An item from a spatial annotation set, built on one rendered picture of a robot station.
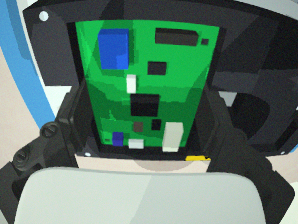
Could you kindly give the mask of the green circuit board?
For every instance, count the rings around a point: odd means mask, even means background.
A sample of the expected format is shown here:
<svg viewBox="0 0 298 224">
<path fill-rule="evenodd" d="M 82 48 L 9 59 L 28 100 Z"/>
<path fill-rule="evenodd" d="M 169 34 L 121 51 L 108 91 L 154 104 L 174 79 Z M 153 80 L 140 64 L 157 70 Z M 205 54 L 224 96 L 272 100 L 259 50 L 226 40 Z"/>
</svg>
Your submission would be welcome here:
<svg viewBox="0 0 298 224">
<path fill-rule="evenodd" d="M 75 24 L 101 143 L 163 146 L 164 152 L 185 147 L 220 27 L 155 20 Z"/>
</svg>

